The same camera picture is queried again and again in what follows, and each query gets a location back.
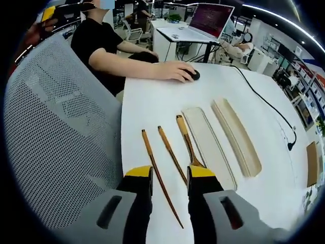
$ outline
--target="cardboard box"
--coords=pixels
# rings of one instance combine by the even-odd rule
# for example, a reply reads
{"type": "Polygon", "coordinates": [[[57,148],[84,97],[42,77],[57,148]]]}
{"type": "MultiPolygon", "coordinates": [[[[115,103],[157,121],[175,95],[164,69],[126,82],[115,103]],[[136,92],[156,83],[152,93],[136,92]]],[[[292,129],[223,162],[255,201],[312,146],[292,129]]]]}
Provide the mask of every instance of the cardboard box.
{"type": "Polygon", "coordinates": [[[317,155],[316,142],[313,141],[307,147],[307,161],[308,161],[308,177],[307,187],[310,187],[317,183],[319,176],[319,161],[317,155]]]}

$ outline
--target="black t-shirt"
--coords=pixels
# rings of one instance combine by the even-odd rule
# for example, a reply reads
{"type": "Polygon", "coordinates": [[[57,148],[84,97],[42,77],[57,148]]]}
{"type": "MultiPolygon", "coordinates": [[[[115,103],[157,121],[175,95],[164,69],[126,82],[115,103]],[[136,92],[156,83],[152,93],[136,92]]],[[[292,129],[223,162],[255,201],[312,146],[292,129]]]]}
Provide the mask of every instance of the black t-shirt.
{"type": "Polygon", "coordinates": [[[138,19],[148,18],[147,15],[145,15],[144,13],[141,12],[142,10],[145,10],[148,12],[148,7],[144,1],[140,0],[139,4],[138,4],[138,8],[137,8],[137,17],[138,17],[138,19]]]}
{"type": "Polygon", "coordinates": [[[99,24],[93,19],[84,20],[75,30],[71,41],[71,48],[76,55],[113,95],[123,90],[125,78],[96,71],[88,61],[92,53],[99,48],[116,54],[117,45],[121,42],[123,39],[115,33],[110,24],[99,24]]]}

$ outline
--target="ceiling light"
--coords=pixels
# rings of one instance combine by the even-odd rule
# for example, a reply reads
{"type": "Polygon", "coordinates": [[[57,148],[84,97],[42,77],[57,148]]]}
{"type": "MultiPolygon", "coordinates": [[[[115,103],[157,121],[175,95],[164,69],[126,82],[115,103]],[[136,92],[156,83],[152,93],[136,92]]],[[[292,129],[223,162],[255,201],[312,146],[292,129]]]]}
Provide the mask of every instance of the ceiling light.
{"type": "Polygon", "coordinates": [[[272,15],[274,15],[274,16],[282,19],[282,20],[284,20],[285,22],[291,24],[292,26],[294,26],[295,28],[297,28],[298,30],[300,30],[302,33],[304,33],[306,36],[308,36],[323,51],[323,53],[325,53],[325,49],[322,47],[322,45],[318,41],[316,41],[315,38],[313,38],[308,32],[306,32],[304,29],[302,29],[299,25],[297,25],[297,24],[293,23],[292,21],[290,21],[290,20],[282,17],[281,15],[278,15],[276,13],[273,13],[273,12],[271,12],[269,10],[261,9],[259,7],[255,7],[255,6],[247,5],[247,4],[243,4],[243,6],[244,7],[248,7],[248,8],[252,8],[252,9],[257,9],[257,10],[264,11],[266,13],[272,14],[272,15]]]}

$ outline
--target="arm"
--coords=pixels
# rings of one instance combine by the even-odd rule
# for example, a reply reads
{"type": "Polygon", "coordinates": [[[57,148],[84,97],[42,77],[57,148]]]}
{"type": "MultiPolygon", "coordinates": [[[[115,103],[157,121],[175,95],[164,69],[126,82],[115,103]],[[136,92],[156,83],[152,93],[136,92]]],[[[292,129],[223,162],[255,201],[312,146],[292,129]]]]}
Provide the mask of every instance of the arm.
{"type": "Polygon", "coordinates": [[[141,12],[142,13],[144,13],[145,15],[147,15],[149,18],[151,18],[152,17],[152,15],[151,14],[149,14],[147,11],[145,11],[145,10],[141,10],[141,12]]]}
{"type": "Polygon", "coordinates": [[[117,45],[117,49],[127,53],[150,52],[148,49],[139,47],[131,42],[123,41],[117,45]]]}
{"type": "Polygon", "coordinates": [[[104,48],[99,48],[93,52],[88,63],[96,71],[130,78],[177,79],[186,82],[185,79],[189,81],[193,81],[193,79],[184,70],[189,70],[193,74],[196,73],[191,65],[183,62],[151,64],[119,57],[116,54],[106,52],[104,48]]]}
{"type": "Polygon", "coordinates": [[[104,48],[93,52],[88,62],[93,69],[112,75],[154,79],[154,64],[122,58],[106,52],[104,48]]]}

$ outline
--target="person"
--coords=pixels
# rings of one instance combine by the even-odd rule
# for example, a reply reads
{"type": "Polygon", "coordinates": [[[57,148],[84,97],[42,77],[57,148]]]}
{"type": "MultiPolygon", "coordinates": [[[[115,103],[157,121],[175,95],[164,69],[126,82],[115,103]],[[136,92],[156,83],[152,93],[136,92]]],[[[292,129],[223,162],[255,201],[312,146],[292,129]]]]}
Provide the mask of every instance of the person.
{"type": "Polygon", "coordinates": [[[139,24],[136,22],[136,13],[131,13],[125,17],[125,20],[130,25],[131,29],[137,29],[140,28],[139,24]]]}
{"type": "Polygon", "coordinates": [[[41,23],[34,22],[33,25],[27,30],[23,39],[19,43],[16,53],[13,56],[12,62],[10,63],[10,72],[11,75],[17,68],[15,60],[31,45],[37,46],[41,39],[46,38],[50,35],[51,31],[54,29],[54,25],[57,24],[58,20],[56,18],[50,17],[41,23]]]}
{"type": "Polygon", "coordinates": [[[147,0],[139,0],[138,8],[137,8],[137,17],[140,28],[143,33],[147,32],[147,21],[148,18],[152,18],[152,14],[148,13],[148,4],[147,0]]]}
{"type": "Polygon", "coordinates": [[[155,52],[124,41],[118,36],[110,24],[103,23],[108,10],[100,9],[100,3],[100,0],[83,2],[83,5],[92,5],[93,8],[84,11],[87,18],[76,28],[71,48],[113,95],[124,89],[126,77],[193,81],[184,71],[195,74],[191,65],[183,62],[153,64],[158,62],[155,52]],[[133,55],[123,58],[116,55],[117,50],[133,55]]]}
{"type": "Polygon", "coordinates": [[[292,70],[289,71],[289,74],[290,74],[289,80],[291,82],[290,87],[294,87],[299,82],[298,73],[295,70],[292,69],[292,70]]]}
{"type": "Polygon", "coordinates": [[[216,60],[222,62],[225,58],[225,53],[227,53],[231,58],[241,58],[243,55],[249,54],[253,50],[253,35],[251,33],[245,33],[243,40],[235,45],[231,45],[225,40],[220,40],[220,45],[222,48],[215,54],[216,60]]]}

